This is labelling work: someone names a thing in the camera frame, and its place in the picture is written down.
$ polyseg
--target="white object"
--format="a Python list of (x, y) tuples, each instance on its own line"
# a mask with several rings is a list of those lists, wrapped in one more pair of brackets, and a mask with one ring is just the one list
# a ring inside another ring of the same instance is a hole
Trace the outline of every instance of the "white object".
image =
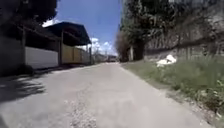
[(58, 53), (50, 50), (26, 47), (26, 64), (34, 69), (58, 66)]
[(172, 55), (168, 55), (165, 59), (157, 62), (157, 67), (164, 67), (165, 65), (171, 65), (177, 62), (177, 59)]

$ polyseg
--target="concrete road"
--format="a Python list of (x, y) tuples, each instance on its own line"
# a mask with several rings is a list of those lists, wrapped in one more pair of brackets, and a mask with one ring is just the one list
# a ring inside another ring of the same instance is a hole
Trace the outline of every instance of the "concrete road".
[(1, 128), (211, 128), (119, 64), (18, 82), (13, 96), (2, 100)]

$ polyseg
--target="white wall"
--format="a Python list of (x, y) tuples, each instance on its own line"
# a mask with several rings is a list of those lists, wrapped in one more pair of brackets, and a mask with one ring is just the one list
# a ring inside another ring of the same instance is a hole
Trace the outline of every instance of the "white wall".
[(58, 66), (58, 53), (49, 50), (26, 47), (26, 64), (34, 69)]

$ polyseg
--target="sky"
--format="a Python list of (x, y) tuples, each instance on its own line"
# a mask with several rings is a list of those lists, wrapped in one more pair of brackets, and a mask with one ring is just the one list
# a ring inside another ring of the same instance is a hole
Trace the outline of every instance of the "sky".
[(93, 50), (116, 54), (114, 41), (121, 16), (120, 0), (60, 0), (57, 11), (55, 19), (44, 26), (62, 21), (83, 24), (93, 41)]

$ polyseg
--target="roadside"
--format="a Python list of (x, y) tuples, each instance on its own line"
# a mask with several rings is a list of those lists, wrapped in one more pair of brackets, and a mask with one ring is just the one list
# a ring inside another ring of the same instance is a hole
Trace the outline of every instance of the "roadside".
[(214, 59), (199, 58), (160, 68), (150, 61), (125, 63), (123, 67), (165, 91), (168, 97), (190, 108), (208, 123), (224, 128), (222, 64)]

